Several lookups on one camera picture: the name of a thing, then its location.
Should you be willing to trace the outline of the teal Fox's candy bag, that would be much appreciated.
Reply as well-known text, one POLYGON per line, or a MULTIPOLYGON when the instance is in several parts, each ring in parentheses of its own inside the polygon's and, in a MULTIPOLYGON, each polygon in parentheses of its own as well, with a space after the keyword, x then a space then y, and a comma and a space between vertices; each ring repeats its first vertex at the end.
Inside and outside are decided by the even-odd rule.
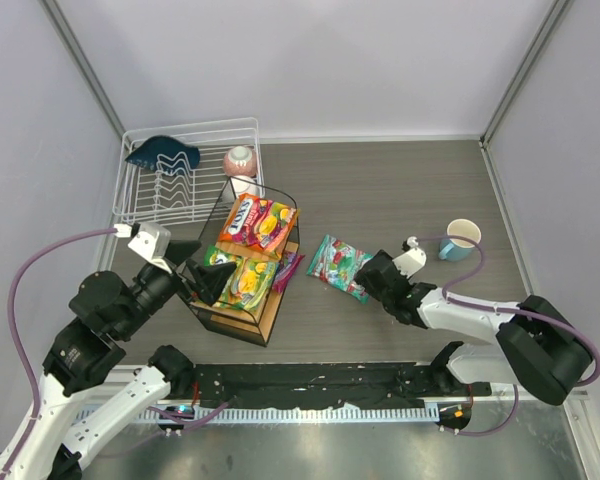
POLYGON ((366 304, 369 295, 361 285, 356 283, 354 277, 372 258, 372 254, 352 247, 331 235, 325 235, 308 267, 307 274, 366 304))

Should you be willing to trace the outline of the green Fox's candy bag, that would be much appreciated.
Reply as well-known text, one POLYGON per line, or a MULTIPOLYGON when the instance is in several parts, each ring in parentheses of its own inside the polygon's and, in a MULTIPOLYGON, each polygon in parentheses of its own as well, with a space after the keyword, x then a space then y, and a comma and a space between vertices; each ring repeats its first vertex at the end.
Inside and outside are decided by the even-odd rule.
POLYGON ((236 270, 225 283, 219 299, 213 306, 256 313, 272 286, 279 262, 243 257, 215 246, 207 248, 204 256, 205 266, 231 262, 236 264, 236 270))

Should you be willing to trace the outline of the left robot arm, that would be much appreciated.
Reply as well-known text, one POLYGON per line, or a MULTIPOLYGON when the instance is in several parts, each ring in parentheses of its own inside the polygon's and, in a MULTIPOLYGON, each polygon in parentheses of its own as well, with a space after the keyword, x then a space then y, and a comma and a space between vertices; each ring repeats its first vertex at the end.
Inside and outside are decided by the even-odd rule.
POLYGON ((34 400, 0 453, 0 479, 79 479, 104 447, 143 410, 194 383, 194 365, 177 348, 157 348, 124 388, 84 420, 77 415, 124 358, 130 340, 172 297, 213 305, 234 273, 233 262, 197 264, 199 241, 173 241, 165 266, 146 263, 132 285, 112 271, 83 280, 69 308, 75 314, 55 337, 33 383, 34 400))

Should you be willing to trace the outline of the orange Fox's fruits candy bag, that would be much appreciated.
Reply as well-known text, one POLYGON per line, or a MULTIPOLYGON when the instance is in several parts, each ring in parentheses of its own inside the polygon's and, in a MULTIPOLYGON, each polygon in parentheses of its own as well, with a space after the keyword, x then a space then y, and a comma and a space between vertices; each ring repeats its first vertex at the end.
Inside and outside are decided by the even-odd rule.
POLYGON ((219 242, 229 242, 280 260, 299 210, 249 193, 238 196, 219 242))

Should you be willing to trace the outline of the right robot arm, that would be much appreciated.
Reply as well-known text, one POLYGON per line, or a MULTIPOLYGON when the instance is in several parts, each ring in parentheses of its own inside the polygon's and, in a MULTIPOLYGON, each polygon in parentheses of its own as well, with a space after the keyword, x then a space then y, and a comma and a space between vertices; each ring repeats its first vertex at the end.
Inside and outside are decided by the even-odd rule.
POLYGON ((442 355, 443 370, 458 382, 518 385, 546 404, 562 404, 595 355, 553 305, 538 296, 521 303, 454 296, 434 284, 411 282, 425 260, 419 248, 397 258, 379 251, 355 281, 402 324, 480 340, 442 355))

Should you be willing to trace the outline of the purple Fox's berries candy bag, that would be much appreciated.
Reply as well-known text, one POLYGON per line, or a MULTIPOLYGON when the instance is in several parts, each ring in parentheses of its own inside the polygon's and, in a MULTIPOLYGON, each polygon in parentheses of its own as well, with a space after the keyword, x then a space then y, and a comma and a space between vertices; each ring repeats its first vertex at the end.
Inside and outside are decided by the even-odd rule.
POLYGON ((295 274, 301 261, 304 259, 303 254, 297 252, 285 251, 276 271, 276 275, 272 284, 272 289, 277 293, 283 293, 286 289, 292 276, 295 274))

